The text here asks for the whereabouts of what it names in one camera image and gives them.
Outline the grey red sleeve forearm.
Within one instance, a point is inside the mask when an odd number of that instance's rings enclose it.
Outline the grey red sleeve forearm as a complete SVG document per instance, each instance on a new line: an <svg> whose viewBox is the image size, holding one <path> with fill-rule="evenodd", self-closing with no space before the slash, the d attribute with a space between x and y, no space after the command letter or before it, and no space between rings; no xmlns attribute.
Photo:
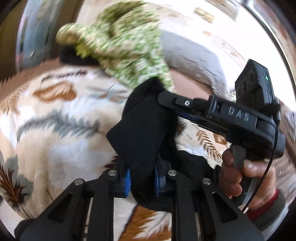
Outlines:
<svg viewBox="0 0 296 241"><path fill-rule="evenodd" d="M261 231L277 229L288 212L284 195L276 190L274 196L262 207L248 210L246 216Z"/></svg>

